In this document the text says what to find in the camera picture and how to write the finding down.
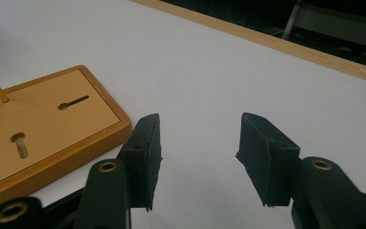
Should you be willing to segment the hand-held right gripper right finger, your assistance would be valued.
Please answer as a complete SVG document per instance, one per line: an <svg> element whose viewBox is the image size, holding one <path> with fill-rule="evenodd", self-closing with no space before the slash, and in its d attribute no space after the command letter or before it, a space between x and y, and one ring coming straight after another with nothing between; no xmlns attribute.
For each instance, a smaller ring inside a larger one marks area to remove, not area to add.
<svg viewBox="0 0 366 229"><path fill-rule="evenodd" d="M235 157L244 165L263 205L289 205L299 152L300 147L267 118L249 113L241 116Z"/></svg>

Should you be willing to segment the white paper sheet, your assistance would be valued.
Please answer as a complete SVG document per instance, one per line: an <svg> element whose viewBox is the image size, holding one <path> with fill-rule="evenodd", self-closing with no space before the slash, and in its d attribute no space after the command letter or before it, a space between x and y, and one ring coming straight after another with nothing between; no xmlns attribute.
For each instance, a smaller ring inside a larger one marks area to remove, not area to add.
<svg viewBox="0 0 366 229"><path fill-rule="evenodd" d="M268 118L366 193L366 66L155 0L1 0L0 85L83 64L131 120L161 118L151 211L133 229L294 229L236 159Z"/></svg>

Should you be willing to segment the white metal stand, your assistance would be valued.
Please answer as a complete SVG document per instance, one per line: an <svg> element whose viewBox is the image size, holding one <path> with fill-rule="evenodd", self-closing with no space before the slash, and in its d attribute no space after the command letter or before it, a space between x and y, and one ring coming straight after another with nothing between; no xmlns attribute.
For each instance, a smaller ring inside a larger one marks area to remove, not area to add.
<svg viewBox="0 0 366 229"><path fill-rule="evenodd" d="M294 28L366 46L365 16L315 6L307 3L307 0L296 0L281 38L288 40Z"/></svg>

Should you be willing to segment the wooden picture frame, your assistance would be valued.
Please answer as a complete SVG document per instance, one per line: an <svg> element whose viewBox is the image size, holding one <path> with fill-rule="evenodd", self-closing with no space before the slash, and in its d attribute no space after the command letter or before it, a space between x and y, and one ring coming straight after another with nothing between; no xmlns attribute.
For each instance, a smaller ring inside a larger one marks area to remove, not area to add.
<svg viewBox="0 0 366 229"><path fill-rule="evenodd" d="M28 196L125 142L128 116L87 67L4 90L0 204Z"/></svg>

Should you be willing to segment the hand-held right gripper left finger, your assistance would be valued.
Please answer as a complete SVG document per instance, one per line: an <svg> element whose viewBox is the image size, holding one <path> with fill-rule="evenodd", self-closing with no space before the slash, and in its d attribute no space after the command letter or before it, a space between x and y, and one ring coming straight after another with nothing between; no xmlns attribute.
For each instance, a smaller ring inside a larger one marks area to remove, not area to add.
<svg viewBox="0 0 366 229"><path fill-rule="evenodd" d="M138 120L117 158L126 166L130 206L151 211L163 159L159 114L149 114Z"/></svg>

